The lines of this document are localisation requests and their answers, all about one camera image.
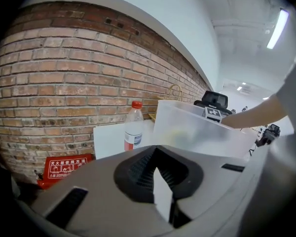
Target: fluorescent light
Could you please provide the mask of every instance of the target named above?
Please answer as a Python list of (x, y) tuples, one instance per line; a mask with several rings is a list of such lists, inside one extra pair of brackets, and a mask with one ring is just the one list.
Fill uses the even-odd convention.
[(273, 49), (278, 38), (280, 37), (280, 35), (282, 34), (282, 31), (286, 25), (287, 19), (288, 19), (288, 12), (284, 11), (284, 10), (280, 10), (280, 15), (278, 16), (278, 20), (274, 29), (274, 32), (272, 34), (272, 37), (269, 41), (269, 43), (267, 44), (267, 48), (268, 49)]

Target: black slot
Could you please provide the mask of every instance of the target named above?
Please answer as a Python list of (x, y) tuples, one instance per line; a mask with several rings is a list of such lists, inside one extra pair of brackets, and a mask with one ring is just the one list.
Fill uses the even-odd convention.
[(64, 229), (87, 194), (88, 191), (86, 190), (73, 188), (54, 210), (47, 215), (46, 219)]
[(222, 168), (237, 171), (237, 172), (242, 172), (245, 169), (245, 167), (243, 166), (237, 166), (237, 165), (232, 165), (228, 163), (224, 164)]

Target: translucent plastic box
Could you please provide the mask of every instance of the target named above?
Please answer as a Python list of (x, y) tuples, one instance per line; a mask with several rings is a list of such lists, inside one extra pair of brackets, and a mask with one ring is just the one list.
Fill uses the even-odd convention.
[(159, 100), (154, 143), (216, 156), (243, 158), (256, 136), (203, 118), (204, 108), (174, 100)]

